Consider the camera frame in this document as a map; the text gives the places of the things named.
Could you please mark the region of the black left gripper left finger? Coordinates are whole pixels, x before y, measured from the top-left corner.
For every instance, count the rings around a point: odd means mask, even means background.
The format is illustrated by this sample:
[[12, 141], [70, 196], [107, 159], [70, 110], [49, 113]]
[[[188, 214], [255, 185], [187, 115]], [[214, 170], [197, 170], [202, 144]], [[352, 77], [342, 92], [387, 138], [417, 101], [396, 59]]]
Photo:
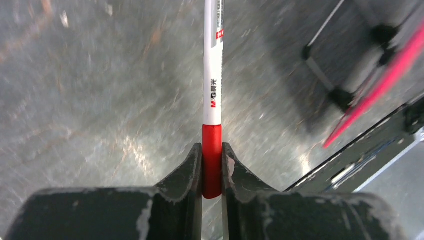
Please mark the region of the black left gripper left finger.
[[7, 240], [199, 240], [202, 146], [153, 186], [48, 188], [35, 192]]

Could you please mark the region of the pink-framed whiteboard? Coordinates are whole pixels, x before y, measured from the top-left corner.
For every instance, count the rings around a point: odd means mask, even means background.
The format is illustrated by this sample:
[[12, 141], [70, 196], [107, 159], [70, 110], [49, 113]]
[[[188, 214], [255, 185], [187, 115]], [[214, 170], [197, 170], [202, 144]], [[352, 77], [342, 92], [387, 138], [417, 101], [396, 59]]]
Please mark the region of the pink-framed whiteboard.
[[383, 73], [371, 91], [362, 97], [359, 102], [346, 113], [334, 131], [323, 144], [324, 148], [330, 146], [345, 130], [355, 123], [366, 111], [369, 110], [381, 97], [390, 91], [395, 84], [411, 69], [415, 61], [424, 51], [424, 21], [407, 41], [404, 48], [394, 56], [387, 70]]

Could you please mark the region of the red marker cap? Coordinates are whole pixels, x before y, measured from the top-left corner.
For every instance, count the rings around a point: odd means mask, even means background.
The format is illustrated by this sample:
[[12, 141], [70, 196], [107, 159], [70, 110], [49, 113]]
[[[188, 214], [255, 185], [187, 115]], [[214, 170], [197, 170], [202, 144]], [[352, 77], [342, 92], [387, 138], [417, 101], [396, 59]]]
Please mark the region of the red marker cap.
[[222, 194], [222, 126], [202, 126], [202, 195], [214, 199]]

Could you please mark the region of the white marker pen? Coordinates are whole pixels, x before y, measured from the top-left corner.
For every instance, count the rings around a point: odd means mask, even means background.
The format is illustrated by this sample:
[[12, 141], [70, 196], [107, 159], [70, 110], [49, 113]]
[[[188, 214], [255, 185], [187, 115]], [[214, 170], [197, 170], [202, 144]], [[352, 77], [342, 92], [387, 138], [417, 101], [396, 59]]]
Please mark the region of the white marker pen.
[[224, 52], [223, 0], [204, 2], [203, 124], [222, 124], [222, 80]]

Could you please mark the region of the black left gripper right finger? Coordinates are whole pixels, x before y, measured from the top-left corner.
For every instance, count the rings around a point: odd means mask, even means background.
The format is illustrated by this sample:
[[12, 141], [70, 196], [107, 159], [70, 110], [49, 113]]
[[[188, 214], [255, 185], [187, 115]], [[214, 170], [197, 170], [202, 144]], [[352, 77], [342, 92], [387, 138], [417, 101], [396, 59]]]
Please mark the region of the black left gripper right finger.
[[222, 145], [226, 240], [405, 240], [391, 206], [369, 193], [278, 191]]

